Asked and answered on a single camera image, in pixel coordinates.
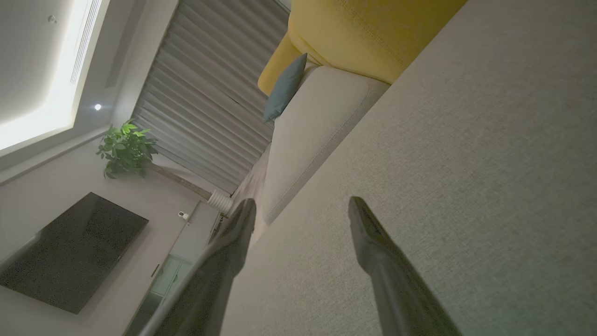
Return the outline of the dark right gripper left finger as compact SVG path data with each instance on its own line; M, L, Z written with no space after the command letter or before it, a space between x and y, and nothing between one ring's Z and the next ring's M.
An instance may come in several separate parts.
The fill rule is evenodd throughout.
M182 280L141 330L142 336L217 336L233 279L247 259L255 227L254 199L240 202Z

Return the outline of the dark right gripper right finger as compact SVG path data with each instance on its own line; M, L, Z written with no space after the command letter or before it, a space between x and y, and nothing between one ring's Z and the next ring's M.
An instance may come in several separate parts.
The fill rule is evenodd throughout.
M385 336L459 336L449 314L367 203L349 200L357 261L369 275Z

